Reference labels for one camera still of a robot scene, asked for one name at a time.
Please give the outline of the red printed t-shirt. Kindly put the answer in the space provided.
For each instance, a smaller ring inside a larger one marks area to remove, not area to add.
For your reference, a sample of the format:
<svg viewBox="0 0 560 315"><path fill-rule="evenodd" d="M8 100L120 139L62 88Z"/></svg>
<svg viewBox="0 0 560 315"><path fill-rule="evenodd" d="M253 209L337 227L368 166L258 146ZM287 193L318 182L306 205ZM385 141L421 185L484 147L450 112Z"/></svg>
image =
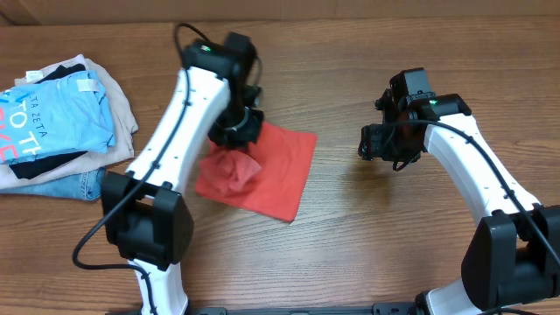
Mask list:
<svg viewBox="0 0 560 315"><path fill-rule="evenodd" d="M220 203L295 220L318 137L266 122L256 143L229 150L210 144L199 162L195 191Z"/></svg>

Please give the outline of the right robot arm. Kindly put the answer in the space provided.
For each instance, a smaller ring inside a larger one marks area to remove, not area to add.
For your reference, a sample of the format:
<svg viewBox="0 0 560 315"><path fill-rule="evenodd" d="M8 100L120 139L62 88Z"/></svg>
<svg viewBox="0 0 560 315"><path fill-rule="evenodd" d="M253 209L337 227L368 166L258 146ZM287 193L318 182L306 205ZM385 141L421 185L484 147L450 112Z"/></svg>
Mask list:
<svg viewBox="0 0 560 315"><path fill-rule="evenodd" d="M507 171L458 94L388 89L380 124L361 130L359 155L399 172L431 154L471 210L476 231L460 278L419 294L411 314L503 314L559 295L559 208L544 206Z"/></svg>

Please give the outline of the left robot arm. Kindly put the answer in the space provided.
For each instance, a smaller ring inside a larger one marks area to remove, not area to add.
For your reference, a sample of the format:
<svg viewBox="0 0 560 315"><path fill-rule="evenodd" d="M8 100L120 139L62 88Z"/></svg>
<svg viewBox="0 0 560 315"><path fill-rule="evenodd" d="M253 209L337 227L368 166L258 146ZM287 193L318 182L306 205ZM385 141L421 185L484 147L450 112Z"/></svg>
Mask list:
<svg viewBox="0 0 560 315"><path fill-rule="evenodd" d="M197 39L180 57L173 97L150 141L124 174L109 172L101 184L98 225L126 260L116 267L136 275L141 314L188 309L180 261L193 218L182 194L202 144L245 149L263 125L263 112L254 108L262 90L248 82L259 60L249 38L232 33L223 44Z"/></svg>

